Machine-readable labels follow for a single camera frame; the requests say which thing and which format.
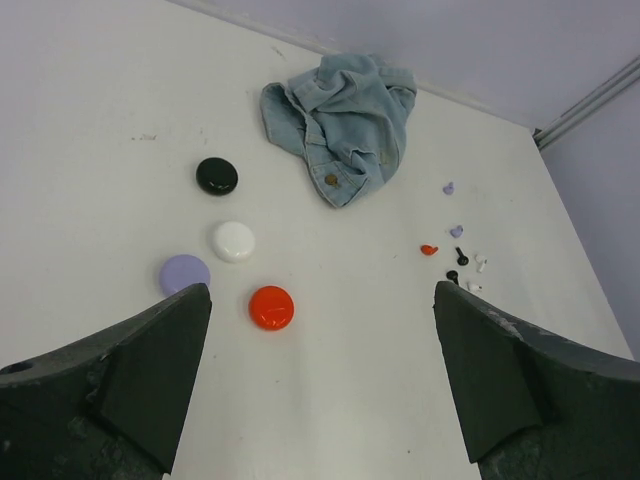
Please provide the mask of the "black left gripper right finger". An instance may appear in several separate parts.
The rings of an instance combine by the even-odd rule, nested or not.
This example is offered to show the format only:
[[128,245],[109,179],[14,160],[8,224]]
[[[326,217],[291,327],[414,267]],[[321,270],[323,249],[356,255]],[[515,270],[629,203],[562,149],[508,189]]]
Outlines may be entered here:
[[449,281],[434,317],[467,455],[484,479],[636,479],[639,365]]

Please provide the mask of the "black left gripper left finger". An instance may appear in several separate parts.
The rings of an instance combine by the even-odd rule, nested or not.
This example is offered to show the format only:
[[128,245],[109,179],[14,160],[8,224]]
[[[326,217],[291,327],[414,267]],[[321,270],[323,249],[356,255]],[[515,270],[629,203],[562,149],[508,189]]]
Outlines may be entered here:
[[191,285],[140,314],[1,370],[4,479],[171,473],[212,302]]

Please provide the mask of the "purple round charging case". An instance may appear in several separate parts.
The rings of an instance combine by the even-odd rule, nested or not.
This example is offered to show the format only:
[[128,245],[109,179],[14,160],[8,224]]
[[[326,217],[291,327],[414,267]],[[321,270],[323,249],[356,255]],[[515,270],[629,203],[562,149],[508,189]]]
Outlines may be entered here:
[[198,257],[190,254],[175,255],[167,259],[159,270],[158,281],[165,296],[172,296],[194,285],[210,285],[211,273],[208,266]]

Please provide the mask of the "orange round charging case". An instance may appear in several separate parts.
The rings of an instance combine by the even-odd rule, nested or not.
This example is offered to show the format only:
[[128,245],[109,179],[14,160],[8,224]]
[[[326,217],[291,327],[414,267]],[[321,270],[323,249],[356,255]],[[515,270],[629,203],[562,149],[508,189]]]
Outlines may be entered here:
[[263,330],[286,328],[294,318],[295,305],[290,294],[281,287],[268,285],[257,289],[248,304],[251,320]]

